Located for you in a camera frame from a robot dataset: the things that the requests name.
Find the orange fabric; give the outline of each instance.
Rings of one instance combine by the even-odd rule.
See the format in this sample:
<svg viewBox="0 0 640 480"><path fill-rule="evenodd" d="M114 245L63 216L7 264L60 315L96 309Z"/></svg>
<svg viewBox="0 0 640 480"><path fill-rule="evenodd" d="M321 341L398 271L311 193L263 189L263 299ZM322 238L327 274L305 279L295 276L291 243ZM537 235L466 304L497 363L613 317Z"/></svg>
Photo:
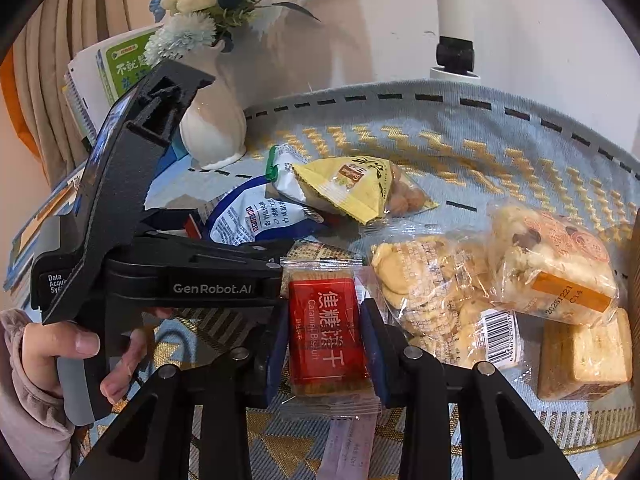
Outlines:
<svg viewBox="0 0 640 480"><path fill-rule="evenodd" d="M9 111L9 118L14 125L18 138L38 160L41 160L38 147L35 140L33 140L33 134L29 131L29 127L22 114L22 109L20 108L18 89L15 85L13 47L9 49L2 65L0 65L0 86L2 86L2 95L4 96L6 109Z"/></svg>

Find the curtain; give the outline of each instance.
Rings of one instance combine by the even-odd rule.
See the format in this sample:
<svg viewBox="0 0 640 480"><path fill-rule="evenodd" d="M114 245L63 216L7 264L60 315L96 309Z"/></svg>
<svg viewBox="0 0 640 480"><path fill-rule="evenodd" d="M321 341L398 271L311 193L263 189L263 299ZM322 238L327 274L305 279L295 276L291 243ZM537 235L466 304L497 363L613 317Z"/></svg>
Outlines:
<svg viewBox="0 0 640 480"><path fill-rule="evenodd" d="M66 67L80 50L128 30L125 0L45 0L2 63L15 131L52 189L88 155L62 93Z"/></svg>

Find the metal screw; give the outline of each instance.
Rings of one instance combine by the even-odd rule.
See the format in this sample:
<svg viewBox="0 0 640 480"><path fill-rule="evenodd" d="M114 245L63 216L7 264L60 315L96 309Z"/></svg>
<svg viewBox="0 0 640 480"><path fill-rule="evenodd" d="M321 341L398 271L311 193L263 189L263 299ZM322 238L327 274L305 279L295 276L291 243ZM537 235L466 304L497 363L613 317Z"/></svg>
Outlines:
<svg viewBox="0 0 640 480"><path fill-rule="evenodd" d="M175 375L177 369L175 365L163 365L158 368L158 376L161 379L169 379Z"/></svg>
<svg viewBox="0 0 640 480"><path fill-rule="evenodd" d="M402 353L409 359L419 359L422 357L422 349L417 346L405 346Z"/></svg>
<svg viewBox="0 0 640 480"><path fill-rule="evenodd" d="M478 371L482 375L493 375L495 372L495 366L493 366L489 361L482 361L478 363Z"/></svg>
<svg viewBox="0 0 640 480"><path fill-rule="evenodd" d="M232 351L230 352L231 358L234 361L244 361L245 359L247 359L249 357L250 353L251 352L249 352L246 348L241 347L241 346L232 349Z"/></svg>

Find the chocolate chip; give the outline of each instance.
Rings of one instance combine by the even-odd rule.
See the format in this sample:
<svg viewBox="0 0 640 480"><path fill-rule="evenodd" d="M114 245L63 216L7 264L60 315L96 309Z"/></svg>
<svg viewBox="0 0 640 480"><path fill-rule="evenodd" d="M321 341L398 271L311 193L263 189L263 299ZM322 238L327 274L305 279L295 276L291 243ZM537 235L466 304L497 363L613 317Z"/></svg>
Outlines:
<svg viewBox="0 0 640 480"><path fill-rule="evenodd" d="M517 247L521 247L524 250L532 249L535 245L539 244L542 238L540 233L535 229L529 229L524 234L516 233L513 235L511 242Z"/></svg>

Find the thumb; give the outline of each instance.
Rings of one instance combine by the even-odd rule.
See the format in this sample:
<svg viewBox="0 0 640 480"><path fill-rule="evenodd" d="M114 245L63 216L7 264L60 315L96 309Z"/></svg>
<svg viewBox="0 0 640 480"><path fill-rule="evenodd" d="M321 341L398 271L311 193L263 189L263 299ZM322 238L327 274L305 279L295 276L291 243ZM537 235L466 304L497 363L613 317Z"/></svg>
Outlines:
<svg viewBox="0 0 640 480"><path fill-rule="evenodd" d="M39 389L62 396L56 357L86 359L100 351L100 338L74 323L29 323L22 336L22 368Z"/></svg>
<svg viewBox="0 0 640 480"><path fill-rule="evenodd" d="M32 356L86 359L100 351L100 338L93 332L63 321L51 325L28 324L22 338L22 352Z"/></svg>

